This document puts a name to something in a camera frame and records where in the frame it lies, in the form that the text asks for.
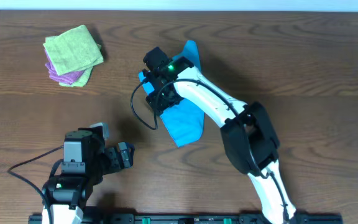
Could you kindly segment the blue microfiber cloth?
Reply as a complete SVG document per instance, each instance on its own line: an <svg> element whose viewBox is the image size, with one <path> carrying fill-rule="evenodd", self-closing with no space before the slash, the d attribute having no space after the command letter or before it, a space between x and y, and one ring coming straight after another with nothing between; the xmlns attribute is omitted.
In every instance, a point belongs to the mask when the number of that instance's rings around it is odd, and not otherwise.
<svg viewBox="0 0 358 224"><path fill-rule="evenodd" d="M178 55L189 59L201 70L200 56L195 41L188 40ZM178 147L191 144L200 139L204 127L204 112L190 100L184 99L178 105L167 108L159 118Z"/></svg>

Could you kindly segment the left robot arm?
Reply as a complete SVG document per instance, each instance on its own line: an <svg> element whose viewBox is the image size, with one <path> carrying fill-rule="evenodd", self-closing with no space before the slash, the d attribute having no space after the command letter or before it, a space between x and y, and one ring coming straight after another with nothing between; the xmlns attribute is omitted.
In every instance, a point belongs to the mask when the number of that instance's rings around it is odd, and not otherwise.
<svg viewBox="0 0 358 224"><path fill-rule="evenodd" d="M42 223L81 223L93 187L103 176L133 166L135 147L128 142L106 147L104 123L66 133L63 159L53 165L42 193L47 200Z"/></svg>

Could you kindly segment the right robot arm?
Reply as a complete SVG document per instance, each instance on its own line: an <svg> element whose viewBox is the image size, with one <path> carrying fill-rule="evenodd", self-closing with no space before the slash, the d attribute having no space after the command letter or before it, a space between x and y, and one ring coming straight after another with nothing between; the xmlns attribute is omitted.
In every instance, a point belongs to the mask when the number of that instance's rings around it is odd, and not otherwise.
<svg viewBox="0 0 358 224"><path fill-rule="evenodd" d="M290 223L296 213L284 187L278 160L280 142L266 109L248 105L211 83L186 56L168 57L159 47L143 58L145 82L152 85L146 100L155 116L187 100L220 128L231 164L248 175L270 223Z"/></svg>

